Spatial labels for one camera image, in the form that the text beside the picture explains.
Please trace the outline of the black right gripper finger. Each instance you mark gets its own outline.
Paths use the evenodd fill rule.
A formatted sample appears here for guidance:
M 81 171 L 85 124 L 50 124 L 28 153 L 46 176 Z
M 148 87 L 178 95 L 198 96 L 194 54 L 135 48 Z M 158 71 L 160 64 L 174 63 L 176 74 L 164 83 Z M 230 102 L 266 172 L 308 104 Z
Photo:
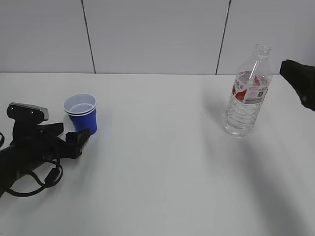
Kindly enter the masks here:
M 314 111 L 315 67 L 287 59 L 281 63 L 280 74 L 293 87 L 301 100 L 301 104 Z

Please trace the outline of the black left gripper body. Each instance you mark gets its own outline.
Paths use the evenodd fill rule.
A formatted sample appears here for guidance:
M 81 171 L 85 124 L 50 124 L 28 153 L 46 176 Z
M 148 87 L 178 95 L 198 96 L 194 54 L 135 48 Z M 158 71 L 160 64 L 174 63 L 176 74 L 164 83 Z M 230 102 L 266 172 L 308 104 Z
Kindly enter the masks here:
M 77 159 L 81 154 L 70 150 L 59 135 L 36 130 L 29 136 L 23 136 L 10 146 L 9 164 L 16 169 L 45 160 Z

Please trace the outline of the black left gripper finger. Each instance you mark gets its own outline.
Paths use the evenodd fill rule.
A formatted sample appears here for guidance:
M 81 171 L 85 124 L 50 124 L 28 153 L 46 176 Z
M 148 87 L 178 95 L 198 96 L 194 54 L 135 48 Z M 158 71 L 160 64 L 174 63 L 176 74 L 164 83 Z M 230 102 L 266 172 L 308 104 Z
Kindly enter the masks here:
M 64 126 L 62 122 L 37 125 L 37 129 L 44 133 L 49 133 L 51 135 L 61 135 L 64 131 Z
M 91 130 L 89 128 L 75 132 L 68 132 L 65 136 L 65 142 L 68 148 L 72 150 L 73 153 L 81 154 L 82 149 L 90 136 Z

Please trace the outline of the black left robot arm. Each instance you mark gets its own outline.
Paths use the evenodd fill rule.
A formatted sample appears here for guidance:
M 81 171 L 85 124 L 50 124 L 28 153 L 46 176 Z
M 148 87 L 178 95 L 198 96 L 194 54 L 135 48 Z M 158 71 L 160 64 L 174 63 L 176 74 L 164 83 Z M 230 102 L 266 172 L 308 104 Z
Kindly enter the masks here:
M 77 159 L 89 137 L 90 129 L 68 132 L 65 140 L 63 123 L 27 125 L 16 123 L 13 140 L 0 151 L 0 192 L 15 197 L 34 196 L 55 186 L 63 177 L 62 159 Z M 21 193 L 13 190 L 13 183 L 23 176 L 31 176 L 40 186 Z

